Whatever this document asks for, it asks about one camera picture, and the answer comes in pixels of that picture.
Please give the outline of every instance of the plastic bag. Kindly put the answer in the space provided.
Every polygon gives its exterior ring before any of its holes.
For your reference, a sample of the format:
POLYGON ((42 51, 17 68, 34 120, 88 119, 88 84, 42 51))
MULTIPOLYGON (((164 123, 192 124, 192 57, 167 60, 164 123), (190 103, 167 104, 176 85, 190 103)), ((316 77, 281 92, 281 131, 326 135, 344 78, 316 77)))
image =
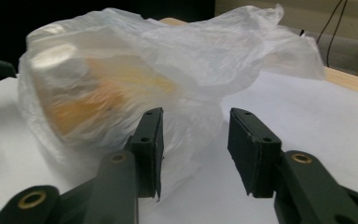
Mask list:
POLYGON ((263 66, 324 76, 313 39, 278 26, 282 15, 280 6, 240 7, 164 26, 108 8, 46 25, 28 35, 21 57, 22 114, 49 156, 93 174, 146 110, 162 107, 165 197, 219 133, 221 99, 249 87, 263 66))

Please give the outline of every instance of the black cable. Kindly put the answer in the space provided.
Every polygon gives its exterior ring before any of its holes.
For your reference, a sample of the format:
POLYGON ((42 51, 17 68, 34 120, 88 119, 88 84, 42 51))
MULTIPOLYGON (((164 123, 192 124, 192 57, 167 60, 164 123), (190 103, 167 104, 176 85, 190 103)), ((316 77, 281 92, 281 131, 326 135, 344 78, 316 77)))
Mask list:
POLYGON ((321 39, 321 36, 324 33, 324 30, 327 28, 328 24, 330 23, 331 19, 334 16, 334 13, 336 13, 337 8, 339 7, 339 5, 341 5, 341 2, 342 2, 342 0, 339 0, 338 4, 336 5, 336 8, 334 8, 333 12, 331 13, 330 18, 328 19, 326 25, 324 26, 324 28, 322 29, 321 33, 319 34, 318 40, 316 40, 316 44, 319 43, 319 40, 321 39))
POLYGON ((327 65, 327 67, 330 67, 330 64, 329 64, 329 61, 328 61, 328 58, 330 56, 330 49, 331 49, 331 46, 333 45, 333 40, 334 40, 334 37, 336 36, 339 24, 341 23, 341 19, 342 19, 342 16, 344 15, 344 11, 345 11, 345 8, 347 7, 347 3, 348 3, 348 0, 345 0, 344 6, 342 7, 342 10, 341 10, 341 14, 339 15, 336 30, 334 31, 333 36, 331 37, 331 40, 330 40, 330 44, 328 45, 327 55, 326 55, 326 65, 327 65))

